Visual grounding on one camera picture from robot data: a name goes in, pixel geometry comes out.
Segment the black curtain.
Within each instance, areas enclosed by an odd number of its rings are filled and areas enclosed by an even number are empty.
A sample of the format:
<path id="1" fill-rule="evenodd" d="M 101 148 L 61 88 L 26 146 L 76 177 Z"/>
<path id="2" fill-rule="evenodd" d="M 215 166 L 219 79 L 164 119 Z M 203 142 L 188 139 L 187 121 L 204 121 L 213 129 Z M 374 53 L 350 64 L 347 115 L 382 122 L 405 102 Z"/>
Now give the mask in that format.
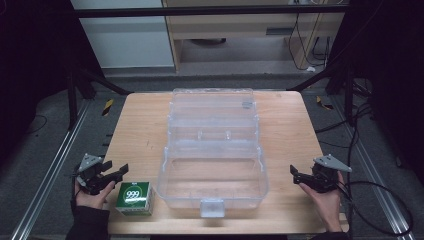
<path id="1" fill-rule="evenodd" d="M 350 53 L 397 154 L 424 186 L 424 0 L 350 0 L 332 54 Z"/>
<path id="2" fill-rule="evenodd" d="M 0 0 L 0 169 L 9 165 L 38 103 L 67 88 L 51 33 L 65 38 L 81 67 L 102 75 L 82 24 L 55 17 L 71 0 Z"/>

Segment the person's left hand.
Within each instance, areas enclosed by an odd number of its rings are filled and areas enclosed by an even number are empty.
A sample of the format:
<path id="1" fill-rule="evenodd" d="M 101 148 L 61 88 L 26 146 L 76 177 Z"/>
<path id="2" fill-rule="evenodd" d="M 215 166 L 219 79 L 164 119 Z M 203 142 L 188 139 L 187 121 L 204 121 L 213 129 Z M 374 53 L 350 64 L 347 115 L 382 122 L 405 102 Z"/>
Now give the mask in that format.
<path id="1" fill-rule="evenodd" d="M 107 202 L 107 196 L 112 192 L 115 187 L 115 182 L 111 181 L 103 190 L 97 195 L 90 195 L 80 189 L 80 184 L 74 184 L 75 202 L 77 206 L 85 206 L 94 209 L 102 209 L 103 205 Z"/>

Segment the aluminium floor rail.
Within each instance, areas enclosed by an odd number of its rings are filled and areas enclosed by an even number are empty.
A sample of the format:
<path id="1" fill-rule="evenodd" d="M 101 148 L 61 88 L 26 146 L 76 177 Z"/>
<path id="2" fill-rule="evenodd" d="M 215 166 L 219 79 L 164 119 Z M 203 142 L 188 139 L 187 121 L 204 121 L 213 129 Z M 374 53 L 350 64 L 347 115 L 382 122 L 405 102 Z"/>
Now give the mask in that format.
<path id="1" fill-rule="evenodd" d="M 84 123 L 89 110 L 91 102 L 89 100 L 83 100 L 80 109 L 77 112 L 77 119 L 74 125 L 66 132 L 66 135 L 56 152 L 55 157 L 52 160 L 43 180 L 41 181 L 35 196 L 32 198 L 29 206 L 27 207 L 25 214 L 15 227 L 9 240 L 27 240 L 31 230 L 37 221 L 39 214 L 47 200 L 48 195 L 53 187 L 59 172 L 69 154 L 69 151 Z"/>
<path id="2" fill-rule="evenodd" d="M 361 164 L 362 171 L 366 175 L 366 180 L 350 181 L 348 174 L 346 184 L 351 187 L 353 185 L 366 185 L 369 186 L 376 199 L 378 200 L 379 206 L 388 221 L 390 226 L 389 230 L 379 228 L 374 223 L 370 222 L 363 214 L 358 210 L 354 204 L 350 205 L 349 217 L 356 214 L 364 223 L 373 228 L 375 231 L 396 238 L 397 240 L 416 240 L 413 234 L 414 218 L 403 200 L 396 195 L 391 189 L 389 189 L 382 177 L 375 168 L 375 165 L 371 162 L 371 159 L 366 151 L 357 131 L 357 121 L 359 116 L 369 109 L 368 105 L 361 105 L 357 108 L 357 112 L 354 113 L 355 122 L 351 126 L 344 117 L 344 102 L 339 97 L 331 96 L 330 100 L 333 103 L 335 111 L 344 123 L 344 129 L 351 138 L 350 145 L 348 147 L 347 162 L 351 164 L 352 153 L 356 154 L 357 162 Z"/>

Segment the light wooden desk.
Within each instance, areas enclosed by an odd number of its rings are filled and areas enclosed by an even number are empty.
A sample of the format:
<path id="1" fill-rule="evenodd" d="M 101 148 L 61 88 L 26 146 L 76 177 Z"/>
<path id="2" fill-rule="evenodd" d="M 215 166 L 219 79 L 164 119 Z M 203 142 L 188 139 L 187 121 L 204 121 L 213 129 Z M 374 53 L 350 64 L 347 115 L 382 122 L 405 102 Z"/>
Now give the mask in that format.
<path id="1" fill-rule="evenodd" d="M 349 0 L 161 0 L 165 7 L 251 6 L 251 5 L 341 5 Z M 282 36 L 297 67 L 311 64 L 316 39 L 335 37 L 342 13 L 289 13 L 258 15 L 168 16 L 169 40 L 176 67 L 182 45 L 190 39 L 220 39 Z"/>

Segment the person's right hand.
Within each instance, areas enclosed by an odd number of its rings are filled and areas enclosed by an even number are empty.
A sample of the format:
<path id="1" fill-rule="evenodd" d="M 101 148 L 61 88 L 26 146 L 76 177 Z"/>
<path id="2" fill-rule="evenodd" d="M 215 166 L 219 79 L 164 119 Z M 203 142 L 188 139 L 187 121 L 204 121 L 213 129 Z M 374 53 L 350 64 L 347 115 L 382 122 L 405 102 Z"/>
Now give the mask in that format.
<path id="1" fill-rule="evenodd" d="M 327 232 L 342 232 L 340 224 L 341 193 L 335 189 L 326 193 L 318 193 L 304 183 L 299 187 L 312 199 L 317 213 Z"/>

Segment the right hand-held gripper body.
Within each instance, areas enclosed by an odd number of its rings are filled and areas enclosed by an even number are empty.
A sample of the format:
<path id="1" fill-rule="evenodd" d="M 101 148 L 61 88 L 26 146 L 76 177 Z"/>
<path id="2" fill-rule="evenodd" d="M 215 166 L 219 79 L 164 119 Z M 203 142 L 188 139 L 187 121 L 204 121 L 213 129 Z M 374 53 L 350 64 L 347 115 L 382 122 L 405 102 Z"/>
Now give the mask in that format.
<path id="1" fill-rule="evenodd" d="M 306 185 L 318 193 L 326 193 L 338 187 L 339 171 L 348 173 L 352 171 L 351 167 L 342 163 L 331 154 L 314 158 L 313 161 L 314 165 L 311 174 L 313 180 Z"/>

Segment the green and white medicine box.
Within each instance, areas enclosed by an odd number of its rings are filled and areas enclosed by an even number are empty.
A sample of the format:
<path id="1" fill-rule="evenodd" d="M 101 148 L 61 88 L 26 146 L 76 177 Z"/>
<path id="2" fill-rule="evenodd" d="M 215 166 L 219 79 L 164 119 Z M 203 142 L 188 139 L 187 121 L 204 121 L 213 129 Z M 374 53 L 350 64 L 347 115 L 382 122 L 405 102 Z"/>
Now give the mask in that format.
<path id="1" fill-rule="evenodd" d="M 151 216 L 154 192 L 149 182 L 123 182 L 115 208 L 124 216 Z"/>

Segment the clear plastic storage box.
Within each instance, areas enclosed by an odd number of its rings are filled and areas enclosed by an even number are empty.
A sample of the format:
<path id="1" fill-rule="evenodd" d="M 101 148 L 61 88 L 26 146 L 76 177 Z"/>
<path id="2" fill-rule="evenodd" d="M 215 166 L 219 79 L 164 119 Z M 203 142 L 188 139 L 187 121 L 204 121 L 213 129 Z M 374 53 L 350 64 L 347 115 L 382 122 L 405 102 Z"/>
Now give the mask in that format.
<path id="1" fill-rule="evenodd" d="M 251 89 L 175 89 L 156 192 L 170 208 L 223 218 L 269 191 Z"/>

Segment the yellow and black tape strip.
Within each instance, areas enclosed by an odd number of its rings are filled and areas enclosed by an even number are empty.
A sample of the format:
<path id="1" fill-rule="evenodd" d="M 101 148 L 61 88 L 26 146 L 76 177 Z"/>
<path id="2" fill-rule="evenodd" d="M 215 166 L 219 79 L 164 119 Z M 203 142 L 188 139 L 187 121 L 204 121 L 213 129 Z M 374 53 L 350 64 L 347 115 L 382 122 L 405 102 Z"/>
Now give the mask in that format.
<path id="1" fill-rule="evenodd" d="M 108 115 L 108 113 L 110 112 L 110 109 L 111 109 L 113 103 L 114 103 L 114 99 L 108 99 L 106 101 L 105 106 L 104 106 L 104 108 L 102 110 L 101 116 L 107 116 Z"/>
<path id="2" fill-rule="evenodd" d="M 330 100 L 328 98 L 322 97 L 322 96 L 317 96 L 316 97 L 316 103 L 326 109 L 326 110 L 333 110 L 334 106 L 331 104 Z"/>

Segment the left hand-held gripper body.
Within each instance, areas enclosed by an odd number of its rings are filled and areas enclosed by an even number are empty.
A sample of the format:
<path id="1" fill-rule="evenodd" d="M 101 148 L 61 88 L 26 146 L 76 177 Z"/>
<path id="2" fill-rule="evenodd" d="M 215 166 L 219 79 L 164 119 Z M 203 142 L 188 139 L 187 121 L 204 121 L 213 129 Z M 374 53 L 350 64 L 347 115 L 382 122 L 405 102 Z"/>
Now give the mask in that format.
<path id="1" fill-rule="evenodd" d="M 106 180 L 107 175 L 102 175 L 102 163 L 102 157 L 85 154 L 81 163 L 76 166 L 76 180 L 90 195 L 99 194 L 110 183 Z"/>

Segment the white cabinet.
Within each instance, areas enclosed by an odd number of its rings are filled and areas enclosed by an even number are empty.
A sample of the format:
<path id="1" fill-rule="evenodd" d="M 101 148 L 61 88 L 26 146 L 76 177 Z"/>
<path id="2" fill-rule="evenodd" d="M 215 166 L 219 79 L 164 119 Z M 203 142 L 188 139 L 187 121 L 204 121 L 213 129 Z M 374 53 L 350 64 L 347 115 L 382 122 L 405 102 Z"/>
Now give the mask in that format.
<path id="1" fill-rule="evenodd" d="M 76 10 L 162 7 L 161 0 L 71 0 Z M 102 69 L 173 67 L 164 17 L 81 18 Z"/>

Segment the black horizontal bar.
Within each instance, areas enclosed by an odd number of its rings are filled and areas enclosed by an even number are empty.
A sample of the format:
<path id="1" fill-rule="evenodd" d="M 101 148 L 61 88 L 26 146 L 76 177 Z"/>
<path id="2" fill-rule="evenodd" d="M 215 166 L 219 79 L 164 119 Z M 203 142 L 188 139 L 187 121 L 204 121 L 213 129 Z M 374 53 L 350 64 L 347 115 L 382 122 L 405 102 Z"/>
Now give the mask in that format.
<path id="1" fill-rule="evenodd" d="M 156 16 L 202 16 L 202 15 L 244 15 L 244 14 L 289 14 L 289 13 L 340 13 L 350 5 L 258 5 L 258 6 L 200 6 L 165 8 L 126 9 L 82 9 L 74 10 L 79 18 L 108 17 L 156 17 Z"/>

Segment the black metal stand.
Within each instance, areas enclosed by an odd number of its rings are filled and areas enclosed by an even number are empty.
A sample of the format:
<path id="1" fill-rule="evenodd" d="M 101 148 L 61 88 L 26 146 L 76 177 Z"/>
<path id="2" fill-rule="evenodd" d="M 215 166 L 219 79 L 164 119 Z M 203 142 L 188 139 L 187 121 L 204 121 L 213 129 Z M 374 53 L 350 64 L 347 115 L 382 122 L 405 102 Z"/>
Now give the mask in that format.
<path id="1" fill-rule="evenodd" d="M 93 99 L 96 96 L 96 91 L 91 85 L 92 81 L 99 83 L 119 95 L 131 94 L 131 91 L 125 90 L 109 82 L 105 77 L 82 67 L 78 61 L 73 58 L 66 58 L 64 67 L 67 73 L 69 130 L 76 126 L 78 120 L 76 91 L 79 91 L 84 99 Z"/>
<path id="2" fill-rule="evenodd" d="M 353 126 L 355 122 L 353 114 L 354 66 L 349 58 L 342 58 L 329 63 L 323 71 L 294 87 L 288 88 L 288 91 L 302 92 L 322 79 L 329 80 L 325 91 L 330 95 L 344 89 L 344 117 Z"/>

